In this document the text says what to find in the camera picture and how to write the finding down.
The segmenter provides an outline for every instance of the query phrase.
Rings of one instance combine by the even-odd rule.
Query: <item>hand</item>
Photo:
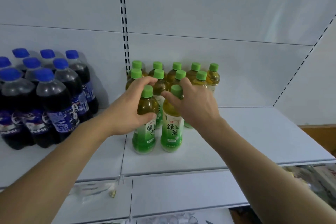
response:
[[[161,95],[167,99],[181,114],[186,122],[199,133],[215,122],[222,120],[218,105],[210,90],[205,87],[192,85],[188,78],[180,82],[184,98],[178,99],[171,92],[163,91]]]
[[[100,114],[100,126],[107,137],[112,135],[127,134],[141,125],[155,118],[155,113],[138,115],[138,104],[141,93],[147,84],[153,85],[156,78],[147,76],[136,79],[116,101],[114,101],[102,114]]]

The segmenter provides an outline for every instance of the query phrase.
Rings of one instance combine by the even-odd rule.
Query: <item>forearm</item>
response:
[[[336,213],[224,120],[201,135],[218,152],[263,223],[335,223]]]
[[[64,142],[0,194],[3,223],[51,223],[74,182],[105,139],[98,117],[81,124]]]

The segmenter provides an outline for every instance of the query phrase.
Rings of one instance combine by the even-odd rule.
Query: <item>blue bottle cap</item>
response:
[[[40,82],[48,82],[54,79],[53,71],[49,68],[37,69],[34,71],[34,73],[35,73],[35,78]]]
[[[12,50],[16,58],[27,58],[29,57],[29,52],[25,48],[17,48]]]
[[[78,59],[79,55],[76,50],[68,50],[65,52],[65,55],[68,59]]]
[[[58,58],[53,61],[56,69],[65,69],[69,67],[69,64],[66,59]]]
[[[41,62],[38,58],[31,57],[31,58],[25,58],[23,60],[23,64],[26,68],[38,68],[41,66]]]
[[[4,68],[0,70],[0,79],[5,82],[15,81],[19,79],[21,76],[22,73],[14,67]]]
[[[40,50],[40,53],[44,59],[51,59],[55,57],[55,52],[51,49]]]
[[[0,68],[9,67],[12,63],[7,57],[0,57]]]

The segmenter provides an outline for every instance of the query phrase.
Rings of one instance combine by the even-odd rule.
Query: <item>blue label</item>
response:
[[[56,131],[59,133],[73,131],[79,124],[75,105],[72,105],[61,112],[48,112],[48,116]]]
[[[89,81],[87,84],[83,85],[83,90],[86,94],[86,99],[88,102],[91,102],[92,100],[95,99],[95,94],[93,93],[93,85],[92,82]]]
[[[36,135],[47,132],[53,125],[47,113],[39,109],[22,113],[22,119],[30,133]]]
[[[19,133],[22,127],[23,122],[17,112],[0,111],[0,133],[2,135]]]
[[[89,105],[87,104],[84,91],[82,91],[81,94],[73,97],[71,101],[75,104],[76,112],[79,115],[85,114],[89,110]]]

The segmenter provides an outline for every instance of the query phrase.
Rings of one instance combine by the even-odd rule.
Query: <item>green bottle cap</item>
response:
[[[141,93],[141,97],[143,98],[151,98],[153,96],[153,87],[150,85],[145,85],[145,88],[143,89]]]
[[[201,64],[198,62],[193,62],[191,64],[191,69],[194,71],[199,71],[201,69]]]
[[[181,69],[182,68],[182,64],[181,64],[181,62],[174,62],[173,63],[173,69],[174,70],[179,70],[179,69]]]
[[[182,80],[183,78],[185,78],[186,76],[186,72],[184,70],[177,70],[176,74],[175,74],[175,78],[178,80]]]
[[[178,84],[173,85],[170,89],[170,92],[178,98],[181,98],[183,95],[183,89]]]
[[[162,63],[160,61],[154,61],[153,69],[162,69]]]
[[[207,79],[207,73],[205,71],[198,71],[196,74],[196,79],[200,81],[205,81]]]
[[[132,61],[132,68],[142,68],[142,62],[140,60],[133,60]]]
[[[140,78],[141,76],[142,76],[141,69],[133,68],[131,70],[131,78],[137,79],[137,78]]]
[[[210,70],[210,71],[217,72],[217,71],[218,71],[218,64],[216,64],[216,63],[211,63],[211,64],[210,64],[210,67],[209,67],[209,70]]]
[[[165,77],[165,71],[162,69],[155,69],[154,70],[154,78],[163,79]]]

